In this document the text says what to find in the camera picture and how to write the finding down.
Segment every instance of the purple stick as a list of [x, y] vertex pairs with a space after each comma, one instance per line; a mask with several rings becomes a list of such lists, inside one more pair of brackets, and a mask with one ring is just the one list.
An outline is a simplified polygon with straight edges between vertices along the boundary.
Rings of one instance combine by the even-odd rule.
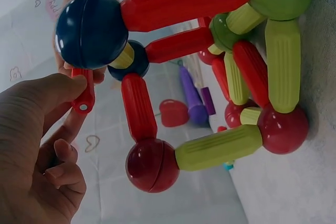
[[208, 87], [202, 88], [201, 89], [201, 94], [202, 94], [202, 97], [203, 97], [203, 101], [204, 101], [206, 110], [208, 111], [208, 114], [209, 115], [215, 115], [216, 110], [215, 110], [214, 102], [212, 101], [212, 97], [211, 97], [209, 88]]
[[183, 66], [180, 67], [180, 77], [187, 100], [190, 119], [195, 124], [205, 124], [209, 119], [206, 107], [202, 103], [200, 95], [194, 86], [192, 77], [190, 76], [188, 70]]

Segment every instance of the small red ball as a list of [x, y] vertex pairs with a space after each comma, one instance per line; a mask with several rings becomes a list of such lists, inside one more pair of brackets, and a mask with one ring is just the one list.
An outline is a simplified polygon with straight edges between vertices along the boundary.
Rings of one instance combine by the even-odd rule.
[[241, 126], [240, 114], [248, 107], [258, 107], [258, 105], [249, 99], [244, 105], [235, 105], [232, 101], [229, 102], [225, 109], [225, 121], [230, 128]]
[[263, 146], [275, 154], [288, 154], [296, 151], [308, 135], [308, 120], [301, 107], [291, 113], [276, 112], [267, 105], [258, 119]]
[[198, 52], [198, 58], [207, 65], [212, 64], [212, 61], [216, 58], [224, 58], [225, 53], [222, 53], [221, 55], [213, 55], [209, 52], [208, 49], [204, 49], [203, 51]]
[[220, 126], [220, 127], [218, 127], [217, 132], [222, 132], [222, 131], [226, 131], [226, 130], [227, 130], [227, 127]]
[[130, 182], [148, 193], [169, 189], [180, 174], [174, 148], [165, 141], [148, 139], [133, 146], [126, 159]]

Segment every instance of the blue ball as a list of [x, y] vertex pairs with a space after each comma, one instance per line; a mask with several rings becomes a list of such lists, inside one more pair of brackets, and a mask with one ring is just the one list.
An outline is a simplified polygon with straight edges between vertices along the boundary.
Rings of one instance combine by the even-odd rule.
[[71, 0], [56, 24], [56, 48], [76, 68], [98, 69], [123, 51], [129, 32], [118, 0]]
[[134, 62], [126, 69], [116, 69], [108, 66], [110, 74], [119, 81], [122, 81], [129, 73], [137, 73], [144, 77], [149, 69], [149, 61], [143, 45], [135, 40], [129, 40], [128, 43], [134, 50]]

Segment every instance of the red stick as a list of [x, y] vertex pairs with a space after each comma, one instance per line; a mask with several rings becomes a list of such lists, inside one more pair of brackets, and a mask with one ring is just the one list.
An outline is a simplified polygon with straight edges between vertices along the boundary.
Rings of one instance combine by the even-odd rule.
[[73, 68], [71, 76], [85, 76], [88, 82], [88, 85], [84, 92], [72, 102], [72, 107], [79, 114], [88, 114], [92, 111], [93, 106], [96, 101], [95, 89], [93, 85], [93, 71], [87, 69]]
[[135, 142], [156, 139], [158, 127], [145, 81], [138, 74], [128, 74], [121, 82], [121, 93]]
[[203, 17], [203, 18], [198, 18], [198, 25], [200, 27], [207, 27], [209, 28], [209, 25], [211, 23], [211, 18], [210, 17]]
[[229, 94], [229, 86], [227, 84], [226, 70], [224, 65], [224, 57], [217, 58], [212, 61], [212, 71], [227, 101], [231, 101]]
[[258, 49], [242, 40], [233, 46], [233, 56], [255, 102], [264, 108], [269, 104], [267, 66]]
[[124, 0], [121, 11], [129, 31], [152, 31], [199, 17], [228, 13], [249, 0]]
[[156, 40], [146, 47], [148, 61], [163, 63], [199, 52], [214, 43], [211, 31], [201, 27]]

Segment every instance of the magnetic building toy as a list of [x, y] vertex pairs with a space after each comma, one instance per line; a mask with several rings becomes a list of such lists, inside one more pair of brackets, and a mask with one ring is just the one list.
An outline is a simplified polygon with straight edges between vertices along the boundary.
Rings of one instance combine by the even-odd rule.
[[[83, 69], [108, 66], [122, 81], [130, 134], [135, 140], [126, 171], [131, 183], [150, 193], [171, 187], [180, 170], [219, 166], [265, 147], [287, 154], [301, 146], [308, 121], [298, 105], [300, 31], [297, 18], [311, 0], [71, 0], [56, 25], [56, 48], [64, 61]], [[201, 26], [143, 47], [128, 40], [129, 31], [147, 32], [196, 18]], [[249, 32], [267, 20], [267, 65], [248, 41]], [[163, 63], [202, 51], [229, 105], [225, 118], [232, 128], [188, 141], [177, 149], [156, 137], [151, 101], [143, 76], [150, 63]], [[77, 99], [76, 110], [94, 104], [92, 85]]]

